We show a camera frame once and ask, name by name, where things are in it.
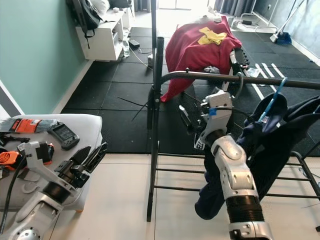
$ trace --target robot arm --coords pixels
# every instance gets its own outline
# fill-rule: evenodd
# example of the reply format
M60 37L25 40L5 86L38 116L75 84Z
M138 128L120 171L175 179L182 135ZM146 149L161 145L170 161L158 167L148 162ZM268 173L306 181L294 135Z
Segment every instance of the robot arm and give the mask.
M225 134L231 116L231 111L226 108L231 107L228 92L219 90L207 96L202 104L207 125L200 136L200 140L211 147L215 164L220 171L230 220L230 238L274 240L269 224L264 220L255 180L246 164L246 153L231 136Z
M28 167L48 180L42 192L36 192L17 213L14 223L0 240L41 240L63 210L63 202L82 188L106 154L103 143L90 154L91 147L76 152L71 159L63 161L54 171L44 167L41 152L46 143L37 141L25 144Z

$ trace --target curtain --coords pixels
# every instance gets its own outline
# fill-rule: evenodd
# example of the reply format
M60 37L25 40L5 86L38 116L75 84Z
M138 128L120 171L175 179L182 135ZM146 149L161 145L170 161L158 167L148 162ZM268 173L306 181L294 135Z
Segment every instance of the curtain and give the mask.
M134 0L134 11L138 12L146 9L146 11L150 13L151 1L154 1L154 0ZM159 0L156 0L156 9L159 9Z
M240 17L241 14L251 13L254 3L255 0L216 0L214 10L219 12L223 4L221 14Z

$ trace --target white ottoman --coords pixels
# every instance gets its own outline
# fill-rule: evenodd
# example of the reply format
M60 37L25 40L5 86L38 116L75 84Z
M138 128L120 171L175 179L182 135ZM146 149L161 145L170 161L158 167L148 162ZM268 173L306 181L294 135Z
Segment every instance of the white ottoman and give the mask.
M79 149L86 146L91 146L91 150L98 147L102 142L101 128L102 119L100 116L88 115L88 114L52 114L52 115L20 115L15 118L23 119L57 119L60 122L65 123L75 134L80 138L79 143L69 151L61 149L59 142L47 132L33 133L33 134L12 134L15 137L30 138L30 141L48 142L54 145L54 154L52 158L52 164L47 165L50 170L54 170L59 164L70 159ZM15 151L20 143L17 141L9 142L4 148L8 151ZM11 182L13 172L10 176L0 180L0 209L5 206L6 196ZM39 186L37 190L32 193L26 194L22 192L22 186L27 185L29 182L20 178L17 178L9 204L9 211L18 211L36 191L42 191L47 185L48 181L40 178L36 184ZM73 197L69 197L64 202L65 210L76 210L81 212L84 209L86 197L90 186L89 181L79 190L78 194Z

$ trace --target plastic bottle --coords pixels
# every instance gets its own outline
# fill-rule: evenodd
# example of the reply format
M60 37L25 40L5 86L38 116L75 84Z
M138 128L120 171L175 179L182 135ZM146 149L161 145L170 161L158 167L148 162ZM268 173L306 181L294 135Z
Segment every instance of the plastic bottle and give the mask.
M123 56L127 58L130 56L130 47L129 47L128 39L127 38L123 39L122 44L123 44Z

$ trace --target small bag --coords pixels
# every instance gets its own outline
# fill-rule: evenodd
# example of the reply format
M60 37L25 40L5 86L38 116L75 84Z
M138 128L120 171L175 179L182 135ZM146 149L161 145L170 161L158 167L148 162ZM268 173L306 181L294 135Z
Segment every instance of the small bag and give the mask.
M66 0L66 4L71 11L72 17L81 26L90 49L88 38L92 38L95 35L95 29L99 26L100 20L102 20L101 17L90 0ZM92 36L88 36L89 30L93 31Z

